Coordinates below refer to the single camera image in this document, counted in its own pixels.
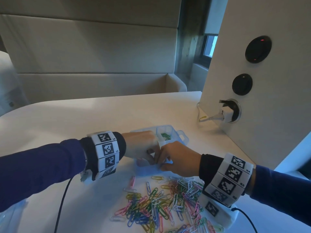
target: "purple sleeve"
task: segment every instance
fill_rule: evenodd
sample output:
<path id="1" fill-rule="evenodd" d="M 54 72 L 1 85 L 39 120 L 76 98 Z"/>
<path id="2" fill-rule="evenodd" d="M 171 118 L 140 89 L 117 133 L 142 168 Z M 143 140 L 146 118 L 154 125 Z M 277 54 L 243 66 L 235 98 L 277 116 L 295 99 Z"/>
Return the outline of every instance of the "purple sleeve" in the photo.
<path id="1" fill-rule="evenodd" d="M 311 181 L 256 166 L 251 198 L 311 226 Z"/>
<path id="2" fill-rule="evenodd" d="M 84 150 L 76 139 L 0 157 L 0 212 L 72 178 L 85 165 Z"/>

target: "white power adapter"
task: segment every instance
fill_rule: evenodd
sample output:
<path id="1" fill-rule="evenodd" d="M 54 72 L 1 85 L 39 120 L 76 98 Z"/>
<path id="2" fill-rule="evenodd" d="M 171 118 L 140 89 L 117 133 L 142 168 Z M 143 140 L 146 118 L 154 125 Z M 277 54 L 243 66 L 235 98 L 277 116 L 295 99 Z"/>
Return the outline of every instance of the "white power adapter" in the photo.
<path id="1" fill-rule="evenodd" d="M 233 110 L 229 106 L 224 106 L 219 109 L 219 113 L 212 116 L 212 117 L 207 117 L 203 116 L 199 118 L 199 122 L 205 122 L 209 120 L 220 120 L 222 123 L 228 123 L 232 121 L 232 116 L 233 116 Z"/>

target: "person's right hand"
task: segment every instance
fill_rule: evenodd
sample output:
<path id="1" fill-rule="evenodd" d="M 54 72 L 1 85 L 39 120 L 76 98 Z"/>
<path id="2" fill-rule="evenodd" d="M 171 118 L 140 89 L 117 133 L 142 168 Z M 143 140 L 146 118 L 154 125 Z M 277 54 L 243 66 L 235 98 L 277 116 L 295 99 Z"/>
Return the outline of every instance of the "person's right hand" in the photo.
<path id="1" fill-rule="evenodd" d="M 155 155 L 158 164 L 166 158 L 173 161 L 161 166 L 162 171 L 172 171 L 183 177 L 199 176 L 201 155 L 178 141 L 168 143 L 161 147 L 160 155 Z"/>

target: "white table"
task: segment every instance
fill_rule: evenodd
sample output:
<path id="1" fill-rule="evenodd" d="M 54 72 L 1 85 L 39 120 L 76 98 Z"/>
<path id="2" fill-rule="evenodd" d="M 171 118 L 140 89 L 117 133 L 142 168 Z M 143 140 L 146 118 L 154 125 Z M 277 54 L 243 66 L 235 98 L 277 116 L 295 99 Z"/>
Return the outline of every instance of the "white table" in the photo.
<path id="1" fill-rule="evenodd" d="M 196 104 L 201 92 L 149 94 L 122 97 L 47 101 L 14 110 L 0 118 L 1 155 L 59 143 L 69 138 L 112 130 L 120 133 L 170 124 L 189 137 L 188 147 L 199 153 L 224 157 L 227 152 L 252 162 L 212 121 L 199 124 Z M 60 217 L 61 232 L 145 232 L 141 226 L 110 222 L 126 205 L 123 191 L 134 174 L 133 160 L 124 157 L 115 174 L 85 186 L 80 176 L 71 182 Z M 146 194 L 146 180 L 136 178 L 135 188 Z M 32 195 L 24 209 L 19 233 L 53 232 L 59 205 L 68 181 Z M 169 223 L 164 230 L 170 229 Z"/>

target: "person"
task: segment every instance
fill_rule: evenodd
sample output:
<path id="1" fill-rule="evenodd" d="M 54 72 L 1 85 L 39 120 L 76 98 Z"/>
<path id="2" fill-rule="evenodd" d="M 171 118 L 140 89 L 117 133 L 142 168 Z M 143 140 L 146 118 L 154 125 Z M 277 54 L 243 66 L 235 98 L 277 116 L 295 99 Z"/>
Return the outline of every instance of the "person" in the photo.
<path id="1" fill-rule="evenodd" d="M 151 131 L 113 133 L 118 141 L 121 159 L 143 158 L 150 164 L 161 164 L 162 171 L 172 171 L 183 177 L 199 176 L 204 188 L 215 176 L 223 158 L 200 155 L 179 142 L 159 147 Z M 94 144 L 90 137 L 69 139 L 59 144 L 0 157 L 0 212 L 48 186 L 70 179 L 84 170 L 96 172 L 96 158 L 91 156 Z M 311 182 L 257 165 L 245 188 L 245 193 L 263 204 L 311 226 Z"/>

